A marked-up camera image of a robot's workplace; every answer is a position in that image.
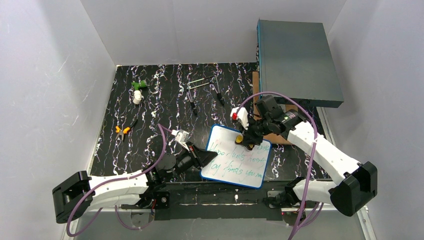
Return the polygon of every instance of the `black bracket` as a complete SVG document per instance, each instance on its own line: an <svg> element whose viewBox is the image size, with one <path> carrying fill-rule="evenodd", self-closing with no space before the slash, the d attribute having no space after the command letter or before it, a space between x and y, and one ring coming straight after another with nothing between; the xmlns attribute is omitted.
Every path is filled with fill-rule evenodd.
<svg viewBox="0 0 424 240"><path fill-rule="evenodd" d="M263 203L271 209L287 208L299 203L300 200L293 191L293 188L303 179L305 178L301 176L297 177L284 186L284 190L268 191L267 197L262 200Z"/></svg>
<svg viewBox="0 0 424 240"><path fill-rule="evenodd" d="M351 217L377 195L377 168L367 161L352 174L345 173L345 177L329 193L334 207Z"/></svg>
<svg viewBox="0 0 424 240"><path fill-rule="evenodd" d="M56 223L65 224L71 215L72 210L77 205L78 201L90 191L90 177L87 171L79 171L63 181L57 187L53 188L54 212L56 213ZM88 196L76 211L72 220L78 219L90 206L93 201L93 192Z"/></svg>
<svg viewBox="0 0 424 240"><path fill-rule="evenodd" d="M186 145L189 150L183 149L182 153L176 156L174 173L177 175L183 173L192 166L201 169L218 156L217 152L200 149L190 141L188 141Z"/></svg>
<svg viewBox="0 0 424 240"><path fill-rule="evenodd" d="M170 208L170 193L167 191L157 191L153 193L156 204L154 209L169 209Z"/></svg>

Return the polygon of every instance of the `green object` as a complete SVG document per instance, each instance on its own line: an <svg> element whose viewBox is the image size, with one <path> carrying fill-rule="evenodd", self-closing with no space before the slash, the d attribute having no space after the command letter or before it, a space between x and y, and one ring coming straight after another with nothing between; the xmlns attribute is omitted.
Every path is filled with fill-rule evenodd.
<svg viewBox="0 0 424 240"><path fill-rule="evenodd" d="M146 80L140 81L140 83L133 81L131 85L134 87L134 89L137 91L139 88L145 88L147 87Z"/></svg>

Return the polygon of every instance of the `blue whiteboard frame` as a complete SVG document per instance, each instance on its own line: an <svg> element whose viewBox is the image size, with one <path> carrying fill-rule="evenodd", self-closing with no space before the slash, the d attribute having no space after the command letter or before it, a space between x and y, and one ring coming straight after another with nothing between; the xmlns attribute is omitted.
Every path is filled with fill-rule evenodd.
<svg viewBox="0 0 424 240"><path fill-rule="evenodd" d="M234 131L236 133L240 133L241 134L240 131L238 131L238 130L236 130L234 128L230 128L230 127L219 125L219 124L214 124L210 128L209 138L207 139L207 143L206 143L206 150L208 150L209 141L211 140L212 130L216 126L221 127L221 128L225 128L225 129L229 129L231 131ZM200 177L202 179L207 179L207 180L211 180L211 181L215 181L215 182L221 182L221 183L226 183L226 184L231 184L231 185L237 185L237 186L241 186L241 187L247 187L247 188L251 188L251 189L260 189L260 188L262 188L262 185L264 184L265 173L267 172L268 160L270 159L271 149L272 149L272 146L273 146L273 144L269 140L264 139L263 141L269 142L270 148L269 148L269 151L268 151L268 157L266 158L266 164L265 164L265 170L263 171L262 182L261 182L261 184L260 184L259 187L253 187L253 186L249 186L249 185L243 185L243 184L238 184L238 183L234 183L234 182L229 182L229 181L223 181L223 180L217 180L217 179L213 179L213 178L209 178L209 177L204 177L204 176L202 176L202 170L200 170L200 172L199 172Z"/></svg>

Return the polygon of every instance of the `metal rod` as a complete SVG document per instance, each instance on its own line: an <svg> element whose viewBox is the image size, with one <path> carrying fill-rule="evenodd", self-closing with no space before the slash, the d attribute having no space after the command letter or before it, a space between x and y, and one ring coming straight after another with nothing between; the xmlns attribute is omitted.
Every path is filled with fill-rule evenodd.
<svg viewBox="0 0 424 240"><path fill-rule="evenodd" d="M213 82L210 82L210 88L211 88L212 90L215 90L216 94L218 94L217 88L215 87L215 85L214 85L214 83L213 83Z"/></svg>
<svg viewBox="0 0 424 240"><path fill-rule="evenodd" d="M206 80L206 79L210 79L210 78L213 78L213 77L215 77L215 76L214 75L213 76L207 76L207 77L201 78L199 80L189 81L187 84L192 84L192 83L199 82L199 81Z"/></svg>
<svg viewBox="0 0 424 240"><path fill-rule="evenodd" d="M207 82L207 83L200 84L200 85L197 85L197 86L192 86L192 87L189 88L189 90L195 89L195 88L198 88L198 87L202 87L202 86L205 86L205 85L208 85L208 84L211 84L211 83L210 82Z"/></svg>
<svg viewBox="0 0 424 240"><path fill-rule="evenodd" d="M190 89L187 89L187 97L188 97L188 100L190 101L190 103L192 103L193 102L193 98L192 98L192 94L190 92Z"/></svg>
<svg viewBox="0 0 424 240"><path fill-rule="evenodd" d="M215 76L215 81L216 81L216 93L220 93L220 86L218 85L218 78L217 76Z"/></svg>

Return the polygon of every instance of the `gray metal box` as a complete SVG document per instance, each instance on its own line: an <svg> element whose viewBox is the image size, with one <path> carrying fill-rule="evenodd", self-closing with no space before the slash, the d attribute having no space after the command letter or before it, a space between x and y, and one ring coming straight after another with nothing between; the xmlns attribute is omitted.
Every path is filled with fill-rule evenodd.
<svg viewBox="0 0 424 240"><path fill-rule="evenodd" d="M303 106L343 103L322 23L259 20L257 38L261 91L281 93Z"/></svg>

